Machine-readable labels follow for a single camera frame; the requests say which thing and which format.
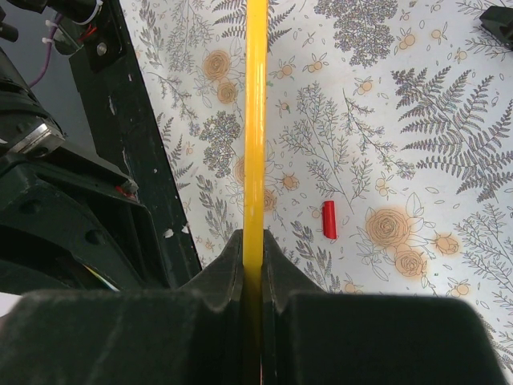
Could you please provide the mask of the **red marker cap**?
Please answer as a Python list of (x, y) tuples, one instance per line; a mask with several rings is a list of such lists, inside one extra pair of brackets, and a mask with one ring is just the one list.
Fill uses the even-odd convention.
[(334, 201), (325, 201), (322, 205), (322, 231), (326, 238), (337, 238), (337, 221)]

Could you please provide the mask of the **yellow framed whiteboard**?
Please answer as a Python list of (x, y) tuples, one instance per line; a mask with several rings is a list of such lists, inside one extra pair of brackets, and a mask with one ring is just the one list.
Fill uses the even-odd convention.
[(248, 1), (244, 126), (244, 341), (242, 383), (261, 382), (261, 271), (264, 261), (268, 3)]

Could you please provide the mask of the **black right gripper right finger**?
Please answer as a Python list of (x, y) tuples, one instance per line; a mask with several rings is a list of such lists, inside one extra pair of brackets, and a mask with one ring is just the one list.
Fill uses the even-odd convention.
[(426, 296), (329, 294), (264, 235), (266, 384), (501, 384), (479, 316)]

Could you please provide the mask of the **white red marker pen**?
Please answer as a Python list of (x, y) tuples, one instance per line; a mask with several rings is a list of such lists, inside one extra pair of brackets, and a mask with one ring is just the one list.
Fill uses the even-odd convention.
[(113, 290), (115, 292), (119, 292), (119, 289), (114, 286), (111, 282), (109, 282), (107, 279), (102, 277), (100, 274), (96, 273), (93, 269), (85, 265), (86, 270), (91, 273), (96, 279), (98, 279), (101, 283), (103, 283), (108, 289)]

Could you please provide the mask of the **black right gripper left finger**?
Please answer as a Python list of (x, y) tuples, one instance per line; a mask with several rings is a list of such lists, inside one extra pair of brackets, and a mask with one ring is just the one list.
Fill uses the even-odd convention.
[(242, 233), (177, 290), (39, 290), (1, 323), (4, 384), (239, 384)]

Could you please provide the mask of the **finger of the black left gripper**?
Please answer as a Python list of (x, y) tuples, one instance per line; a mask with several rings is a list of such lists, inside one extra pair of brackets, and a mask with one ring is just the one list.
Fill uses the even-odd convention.
[(1, 291), (22, 295), (35, 290), (98, 290), (100, 281), (96, 278), (85, 284), (71, 280), (58, 280), (35, 269), (1, 261)]
[(120, 202), (116, 183), (25, 156), (1, 158), (1, 261), (85, 284), (95, 277), (119, 290), (149, 287), (109, 232), (104, 214)]

